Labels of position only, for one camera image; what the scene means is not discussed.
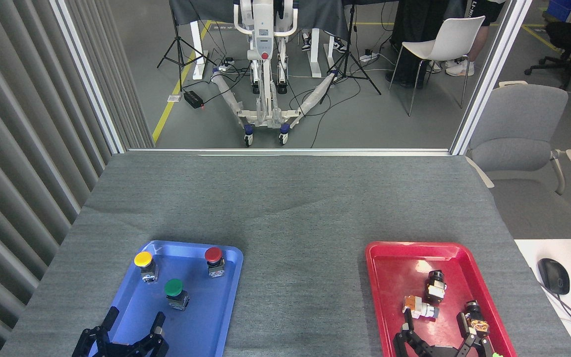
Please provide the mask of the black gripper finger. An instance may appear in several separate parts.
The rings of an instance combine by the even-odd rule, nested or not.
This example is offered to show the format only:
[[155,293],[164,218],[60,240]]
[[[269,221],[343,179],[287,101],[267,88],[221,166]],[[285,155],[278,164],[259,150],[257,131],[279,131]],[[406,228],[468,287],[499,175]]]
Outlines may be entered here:
[[489,340],[489,323],[477,314],[460,312],[457,316],[463,342],[455,357],[466,357],[475,348],[479,357],[492,356],[492,344]]
[[109,340],[109,331],[112,329],[118,314],[118,308],[111,306],[101,325],[82,330],[72,356],[88,357],[92,347],[97,346],[97,353],[94,354],[94,357],[113,357],[115,348]]
[[162,335],[162,327],[166,316],[163,312],[157,312],[156,318],[150,328],[150,334],[128,348],[129,357],[165,357],[169,345]]
[[414,330],[410,308],[403,309],[404,324],[401,331],[394,336],[395,357],[408,357],[406,346],[414,351],[417,357],[437,357],[435,346],[427,344]]

